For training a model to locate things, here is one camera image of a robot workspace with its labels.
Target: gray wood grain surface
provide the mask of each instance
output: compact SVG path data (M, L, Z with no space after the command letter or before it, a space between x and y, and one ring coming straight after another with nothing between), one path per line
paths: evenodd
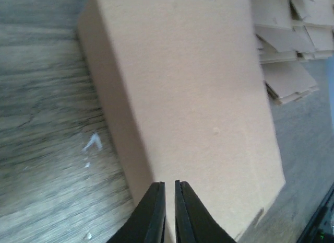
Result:
M0 0L0 242L105 242L133 210L75 35L85 1ZM325 64L306 66L320 91L271 106L287 185L240 242L295 242L334 181Z
M133 210L75 35L85 1L0 0L0 242L106 242Z

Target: cardboard box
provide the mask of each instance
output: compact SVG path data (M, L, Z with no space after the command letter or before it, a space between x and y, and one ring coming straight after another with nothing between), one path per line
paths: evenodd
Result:
M284 185L250 13L248 0L89 0L80 17L134 202L164 181L167 235L177 179L236 239Z

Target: black device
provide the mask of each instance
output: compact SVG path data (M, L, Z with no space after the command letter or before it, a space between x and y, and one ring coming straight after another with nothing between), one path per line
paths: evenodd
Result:
M334 184L311 217L297 243L334 243L331 218L334 215Z
M163 243L166 220L165 185L155 182L130 218L107 243ZM236 243L211 217L189 183L175 182L177 243Z

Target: small paper scrap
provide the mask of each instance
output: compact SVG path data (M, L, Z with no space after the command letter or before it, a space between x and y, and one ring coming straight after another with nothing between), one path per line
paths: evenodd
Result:
M102 150L102 143L99 135L97 133L94 133L92 137L90 137L90 140L88 144L82 149L84 152L87 151L88 147L90 147L92 144L96 143L96 146L98 147L98 150Z

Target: stack of flattened cardboard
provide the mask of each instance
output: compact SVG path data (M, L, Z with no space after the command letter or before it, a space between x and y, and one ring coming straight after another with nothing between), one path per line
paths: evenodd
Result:
M276 103L299 100L316 90L316 82L298 61L332 56L332 0L251 0L251 3L260 62Z
M90 0L80 17L135 204L166 183L167 237L177 179L235 239L285 183L250 9L249 0Z

